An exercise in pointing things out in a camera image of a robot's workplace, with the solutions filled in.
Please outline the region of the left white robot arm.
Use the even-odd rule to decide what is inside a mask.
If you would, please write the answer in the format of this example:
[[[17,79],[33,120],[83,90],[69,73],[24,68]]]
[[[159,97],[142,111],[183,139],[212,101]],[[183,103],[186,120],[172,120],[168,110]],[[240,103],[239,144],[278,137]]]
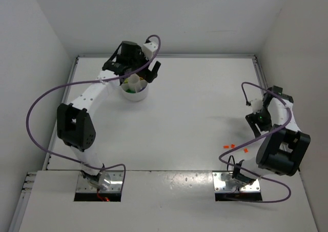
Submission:
[[[160,43],[146,40],[143,45],[123,41],[103,64],[92,83],[79,97],[57,108],[57,136],[81,161],[82,176],[100,189],[108,184],[104,164],[97,156],[96,130],[92,119],[98,107],[116,89],[129,101],[139,102],[148,95],[149,84],[157,78],[160,62],[149,68]]]

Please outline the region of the white divided round container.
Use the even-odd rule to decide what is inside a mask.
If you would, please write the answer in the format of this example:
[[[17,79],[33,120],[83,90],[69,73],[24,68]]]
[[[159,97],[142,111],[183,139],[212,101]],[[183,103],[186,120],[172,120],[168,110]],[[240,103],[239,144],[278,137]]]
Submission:
[[[133,74],[121,84],[122,95],[129,101],[139,102],[144,100],[149,91],[149,84],[146,80]]]

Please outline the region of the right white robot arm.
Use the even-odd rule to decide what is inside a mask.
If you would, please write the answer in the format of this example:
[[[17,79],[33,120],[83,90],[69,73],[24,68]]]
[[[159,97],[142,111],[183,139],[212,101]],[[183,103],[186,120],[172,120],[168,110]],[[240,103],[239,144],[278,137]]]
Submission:
[[[241,185],[251,185],[259,177],[274,173],[279,176],[293,176],[311,142],[311,137],[301,132],[294,116],[286,127],[282,126],[289,118],[285,106],[271,94],[265,93],[262,100],[249,102],[252,113],[245,116],[255,137],[273,132],[264,138],[257,155],[249,160],[241,160],[233,168],[232,179]]]

